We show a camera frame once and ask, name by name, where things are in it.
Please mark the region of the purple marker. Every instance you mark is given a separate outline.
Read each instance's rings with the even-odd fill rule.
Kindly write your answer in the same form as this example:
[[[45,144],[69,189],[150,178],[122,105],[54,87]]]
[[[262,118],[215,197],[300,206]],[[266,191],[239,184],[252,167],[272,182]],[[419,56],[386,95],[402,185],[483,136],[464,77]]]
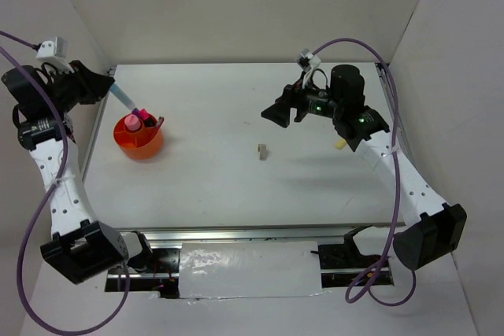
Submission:
[[[131,111],[131,114],[137,116],[138,118],[141,117],[141,113],[139,112],[139,110],[137,108],[134,108],[132,111]]]

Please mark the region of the pink highlighter black cap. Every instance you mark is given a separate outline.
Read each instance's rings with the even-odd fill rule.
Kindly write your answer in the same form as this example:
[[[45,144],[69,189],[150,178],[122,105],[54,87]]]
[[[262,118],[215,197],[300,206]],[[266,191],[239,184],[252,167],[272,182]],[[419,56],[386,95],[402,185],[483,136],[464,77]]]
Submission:
[[[156,125],[157,119],[150,113],[148,113],[145,109],[140,109],[138,114],[145,127],[154,127]]]

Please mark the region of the white and yellow eraser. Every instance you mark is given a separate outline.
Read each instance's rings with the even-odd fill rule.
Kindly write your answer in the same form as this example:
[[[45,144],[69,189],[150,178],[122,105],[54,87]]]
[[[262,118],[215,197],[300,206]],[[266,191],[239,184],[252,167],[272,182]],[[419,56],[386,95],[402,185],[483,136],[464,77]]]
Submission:
[[[266,144],[258,144],[258,158],[260,161],[265,161],[268,156],[268,149]]]

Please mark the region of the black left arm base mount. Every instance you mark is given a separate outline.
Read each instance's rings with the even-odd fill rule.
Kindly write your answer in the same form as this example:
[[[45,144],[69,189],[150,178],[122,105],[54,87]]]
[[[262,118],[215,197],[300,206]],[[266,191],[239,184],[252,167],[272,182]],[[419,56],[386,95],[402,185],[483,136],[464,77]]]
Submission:
[[[126,265],[137,273],[149,271],[171,273],[169,265],[162,262],[153,252],[145,234],[139,231],[123,234],[128,251]]]

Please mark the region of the yellow highlighter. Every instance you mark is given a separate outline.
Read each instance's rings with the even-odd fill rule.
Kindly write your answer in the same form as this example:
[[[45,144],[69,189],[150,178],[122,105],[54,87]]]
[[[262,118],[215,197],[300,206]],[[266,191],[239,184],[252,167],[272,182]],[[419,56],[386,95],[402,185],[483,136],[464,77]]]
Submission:
[[[342,149],[344,149],[346,146],[347,146],[347,142],[346,142],[344,139],[339,140],[339,141],[335,144],[335,148],[336,148],[337,150],[342,150]]]

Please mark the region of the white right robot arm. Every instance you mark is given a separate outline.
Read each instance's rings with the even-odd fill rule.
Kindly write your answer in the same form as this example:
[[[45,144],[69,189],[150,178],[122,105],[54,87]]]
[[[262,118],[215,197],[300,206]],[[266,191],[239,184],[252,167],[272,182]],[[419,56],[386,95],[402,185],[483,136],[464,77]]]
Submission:
[[[437,194],[393,143],[391,127],[366,105],[364,89],[357,67],[336,65],[324,89],[299,79],[285,86],[261,116],[283,128],[307,115],[331,120],[350,149],[399,196],[398,211],[407,228],[395,234],[392,245],[400,262],[416,271],[456,250],[467,212]]]

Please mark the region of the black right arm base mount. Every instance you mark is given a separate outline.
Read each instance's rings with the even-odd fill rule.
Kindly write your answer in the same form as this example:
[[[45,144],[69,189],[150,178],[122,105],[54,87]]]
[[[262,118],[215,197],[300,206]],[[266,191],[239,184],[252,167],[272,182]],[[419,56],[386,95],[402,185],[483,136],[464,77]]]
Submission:
[[[322,270],[367,268],[375,264],[381,255],[362,254],[354,237],[368,228],[369,226],[357,227],[343,236],[342,243],[319,245],[310,253],[318,256]]]

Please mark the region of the light blue highlighter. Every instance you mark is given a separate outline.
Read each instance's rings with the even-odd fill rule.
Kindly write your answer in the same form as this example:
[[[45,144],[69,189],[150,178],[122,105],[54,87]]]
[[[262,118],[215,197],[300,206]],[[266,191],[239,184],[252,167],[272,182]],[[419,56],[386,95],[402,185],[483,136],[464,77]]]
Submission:
[[[130,112],[136,108],[135,102],[116,83],[110,87],[109,92]]]

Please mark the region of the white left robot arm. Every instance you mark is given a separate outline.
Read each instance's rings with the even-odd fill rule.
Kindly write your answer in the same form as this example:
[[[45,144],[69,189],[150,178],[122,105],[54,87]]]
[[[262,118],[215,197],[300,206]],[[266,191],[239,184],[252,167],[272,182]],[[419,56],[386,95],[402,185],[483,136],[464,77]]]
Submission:
[[[128,252],[118,231],[98,220],[79,169],[79,152],[68,113],[75,105],[101,101],[113,78],[92,72],[80,61],[70,71],[48,74],[24,65],[1,81],[17,100],[13,122],[18,140],[39,168],[50,191],[51,240],[41,246],[43,259],[74,284],[126,260],[138,272],[149,271],[155,252],[137,245]]]

